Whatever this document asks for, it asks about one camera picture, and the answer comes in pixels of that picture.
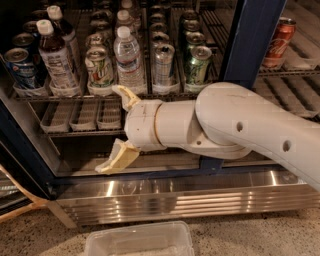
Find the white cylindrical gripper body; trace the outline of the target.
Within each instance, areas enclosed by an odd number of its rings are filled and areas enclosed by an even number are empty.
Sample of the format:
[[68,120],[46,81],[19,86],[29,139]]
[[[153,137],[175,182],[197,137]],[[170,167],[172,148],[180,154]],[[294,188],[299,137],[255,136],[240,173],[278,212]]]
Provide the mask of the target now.
[[155,120],[161,100],[141,100],[126,116],[125,133],[129,142],[140,151],[163,150],[156,135]]

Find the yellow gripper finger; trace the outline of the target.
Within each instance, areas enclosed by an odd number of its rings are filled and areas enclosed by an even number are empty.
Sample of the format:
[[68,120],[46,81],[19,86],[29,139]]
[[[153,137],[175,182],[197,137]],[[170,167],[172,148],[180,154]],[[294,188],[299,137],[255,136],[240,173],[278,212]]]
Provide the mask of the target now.
[[140,155],[140,150],[129,141],[116,139],[107,161],[95,167],[95,171],[103,174],[115,174],[126,169]]
[[122,108],[125,111],[130,111],[141,99],[128,87],[123,85],[114,85],[112,90],[121,97]]

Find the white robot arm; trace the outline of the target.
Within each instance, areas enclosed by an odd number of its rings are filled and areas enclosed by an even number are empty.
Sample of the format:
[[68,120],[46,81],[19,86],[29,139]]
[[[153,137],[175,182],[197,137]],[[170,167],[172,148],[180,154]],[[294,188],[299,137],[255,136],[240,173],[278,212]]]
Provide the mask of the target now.
[[176,102],[141,99],[122,85],[112,90],[127,112],[127,139],[114,142],[98,173],[119,173],[140,153],[167,148],[220,159],[255,151],[320,190],[320,125],[242,86],[213,83],[196,99]]

